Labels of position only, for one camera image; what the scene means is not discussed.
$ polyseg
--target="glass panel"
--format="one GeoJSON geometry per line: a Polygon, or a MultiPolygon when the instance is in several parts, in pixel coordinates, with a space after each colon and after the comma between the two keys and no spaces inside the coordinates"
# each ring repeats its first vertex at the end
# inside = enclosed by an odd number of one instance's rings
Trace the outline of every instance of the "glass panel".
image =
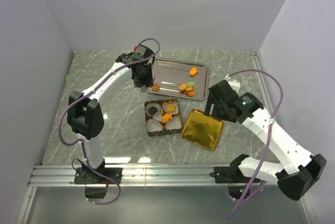
{"type": "Polygon", "coordinates": [[[125,187],[120,199],[107,206],[86,202],[82,187],[41,187],[27,223],[307,223],[301,203],[276,186],[266,186],[227,221],[235,204],[226,186],[125,187]]]}

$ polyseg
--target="wire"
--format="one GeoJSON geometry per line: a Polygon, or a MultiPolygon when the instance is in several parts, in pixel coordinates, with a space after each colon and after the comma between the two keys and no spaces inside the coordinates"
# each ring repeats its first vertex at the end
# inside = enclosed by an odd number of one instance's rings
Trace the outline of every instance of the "wire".
{"type": "Polygon", "coordinates": [[[101,86],[103,86],[113,75],[115,75],[116,73],[118,73],[120,70],[124,69],[125,67],[129,67],[129,66],[132,66],[134,64],[138,64],[138,63],[142,63],[142,62],[145,62],[145,61],[148,61],[149,59],[152,59],[154,58],[158,52],[161,50],[161,44],[154,38],[146,38],[142,41],[140,41],[137,46],[139,46],[140,44],[146,42],[146,41],[149,41],[149,40],[152,40],[152,41],[155,41],[157,43],[157,46],[158,46],[158,49],[157,51],[152,54],[150,57],[147,57],[147,58],[144,58],[144,59],[141,59],[141,60],[138,60],[138,61],[135,61],[135,62],[130,62],[130,63],[127,63],[125,65],[122,65],[121,67],[117,68],[114,70],[114,72],[111,72],[109,73],[95,88],[94,90],[90,91],[89,93],[87,93],[86,95],[82,96],[81,98],[79,98],[78,100],[74,101],[73,103],[71,103],[66,109],[65,111],[62,113],[61,117],[60,117],[60,120],[58,122],[58,137],[60,139],[60,141],[66,145],[67,147],[71,147],[75,144],[77,144],[78,142],[81,142],[81,146],[82,146],[82,151],[83,151],[83,156],[84,156],[84,159],[86,161],[86,165],[88,166],[88,168],[90,168],[90,170],[95,173],[96,175],[102,177],[102,178],[105,178],[107,180],[109,180],[110,182],[114,183],[117,185],[118,189],[119,189],[119,192],[117,194],[117,196],[110,200],[110,201],[107,201],[107,202],[95,202],[91,199],[88,199],[88,201],[92,202],[93,204],[96,204],[96,205],[107,205],[107,204],[110,204],[110,203],[113,203],[115,202],[119,197],[120,197],[120,194],[121,194],[121,187],[119,185],[119,183],[117,181],[115,181],[114,179],[110,178],[110,177],[107,177],[99,172],[97,172],[96,170],[94,170],[94,168],[91,166],[88,158],[87,158],[87,154],[86,154],[86,149],[85,149],[85,144],[84,144],[84,140],[83,139],[77,139],[75,140],[74,142],[72,143],[67,143],[64,138],[63,138],[63,135],[62,135],[62,123],[63,123],[63,120],[66,116],[66,114],[68,113],[68,111],[73,107],[75,106],[76,104],[78,104],[79,102],[81,102],[82,100],[84,100],[85,98],[91,96],[95,90],[98,90],[101,86]]]}
{"type": "Polygon", "coordinates": [[[75,161],[75,160],[78,160],[78,161],[80,162],[80,164],[82,164],[82,161],[81,161],[80,159],[75,158],[75,159],[73,159],[72,162],[71,162],[71,166],[72,166],[72,168],[75,169],[76,172],[78,172],[78,168],[75,168],[75,167],[73,166],[73,161],[75,161]]]}
{"type": "MultiPolygon", "coordinates": [[[[279,107],[281,106],[282,104],[282,101],[283,101],[283,96],[284,96],[284,92],[283,92],[283,88],[281,86],[281,84],[279,83],[279,81],[272,75],[268,74],[268,72],[265,72],[265,71],[261,71],[261,70],[256,70],[256,69],[246,69],[246,70],[242,70],[242,71],[237,71],[237,72],[234,72],[234,73],[231,73],[229,74],[228,76],[231,77],[231,76],[234,76],[236,74],[239,74],[239,73],[242,73],[242,72],[259,72],[259,73],[262,73],[262,74],[265,74],[267,75],[268,77],[270,77],[277,85],[278,85],[278,88],[280,90],[280,98],[279,98],[279,102],[276,106],[276,108],[273,110],[271,116],[270,116],[270,120],[273,120],[273,118],[275,117],[279,107]]],[[[253,173],[252,177],[250,178],[245,190],[243,191],[243,194],[242,196],[240,197],[239,201],[236,203],[234,209],[231,211],[231,213],[228,215],[227,219],[229,220],[234,214],[235,212],[244,204],[246,203],[247,201],[249,201],[252,197],[254,197],[263,187],[264,185],[266,184],[266,182],[262,182],[261,185],[256,189],[255,192],[253,192],[248,198],[245,199],[245,196],[248,192],[248,190],[250,189],[253,181],[255,180],[259,170],[261,169],[261,166],[265,160],[265,157],[267,155],[267,153],[269,152],[269,147],[270,147],[270,142],[271,142],[271,132],[272,132],[272,124],[269,124],[269,128],[268,128],[268,131],[267,131],[267,140],[266,140],[266,145],[265,145],[265,149],[264,149],[264,153],[262,155],[262,158],[260,159],[256,169],[255,169],[255,172],[253,173]]]]}

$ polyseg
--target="gold tray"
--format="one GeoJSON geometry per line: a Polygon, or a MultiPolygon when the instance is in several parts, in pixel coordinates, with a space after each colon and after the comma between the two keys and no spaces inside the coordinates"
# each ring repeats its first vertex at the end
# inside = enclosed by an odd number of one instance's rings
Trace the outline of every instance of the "gold tray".
{"type": "Polygon", "coordinates": [[[200,110],[193,109],[182,131],[182,138],[208,150],[214,150],[220,139],[224,121],[205,116],[200,110]]]}

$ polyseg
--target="floor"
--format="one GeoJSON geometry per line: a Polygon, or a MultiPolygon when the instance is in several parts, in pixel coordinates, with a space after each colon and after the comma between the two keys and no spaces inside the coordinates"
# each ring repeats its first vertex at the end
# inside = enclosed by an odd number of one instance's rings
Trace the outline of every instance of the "floor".
{"type": "MultiPolygon", "coordinates": [[[[60,101],[59,109],[50,135],[43,164],[70,164],[81,158],[79,145],[66,147],[61,144],[57,124],[67,106],[72,91],[81,92],[105,74],[115,59],[124,52],[116,50],[77,51],[60,101]]],[[[249,51],[222,50],[162,50],[158,57],[188,62],[204,63],[210,68],[210,86],[223,80],[237,70],[254,68],[249,51]]],[[[236,76],[241,83],[240,94],[251,92],[264,102],[257,73],[242,73],[236,76]]],[[[144,122],[144,102],[166,99],[167,96],[140,93],[132,80],[117,90],[103,108],[105,127],[100,133],[102,152],[107,163],[185,163],[185,162],[230,162],[245,153],[259,159],[264,144],[240,124],[225,122],[221,138],[214,151],[209,151],[181,138],[180,134],[148,137],[144,122]]],[[[206,101],[178,98],[185,122],[192,109],[204,110],[206,101]]],[[[64,122],[63,135],[68,142],[75,134],[64,122]]],[[[267,161],[277,162],[269,153],[267,161]]]]}

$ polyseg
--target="orange cookie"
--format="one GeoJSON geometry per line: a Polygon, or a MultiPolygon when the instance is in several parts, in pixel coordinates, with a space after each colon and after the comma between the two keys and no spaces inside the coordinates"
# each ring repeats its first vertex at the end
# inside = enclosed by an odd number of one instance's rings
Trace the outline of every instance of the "orange cookie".
{"type": "Polygon", "coordinates": [[[160,87],[159,87],[159,85],[155,84],[151,89],[152,89],[152,91],[157,92],[157,91],[160,90],[160,87]]]}
{"type": "Polygon", "coordinates": [[[176,110],[176,106],[174,104],[167,104],[166,110],[172,113],[176,110]]]}
{"type": "Polygon", "coordinates": [[[198,73],[197,68],[192,67],[192,69],[189,71],[190,76],[195,76],[198,73]]]}
{"type": "Polygon", "coordinates": [[[165,115],[162,117],[162,122],[163,122],[163,123],[166,123],[166,122],[168,122],[168,121],[171,120],[171,119],[172,119],[172,114],[167,113],[167,114],[165,114],[165,115]]]}
{"type": "Polygon", "coordinates": [[[178,89],[179,89],[181,92],[183,92],[184,90],[186,90],[186,88],[187,88],[187,85],[186,85],[186,84],[181,84],[181,85],[178,87],[178,89]]]}
{"type": "Polygon", "coordinates": [[[193,97],[195,95],[195,90],[187,92],[188,96],[193,97]]]}

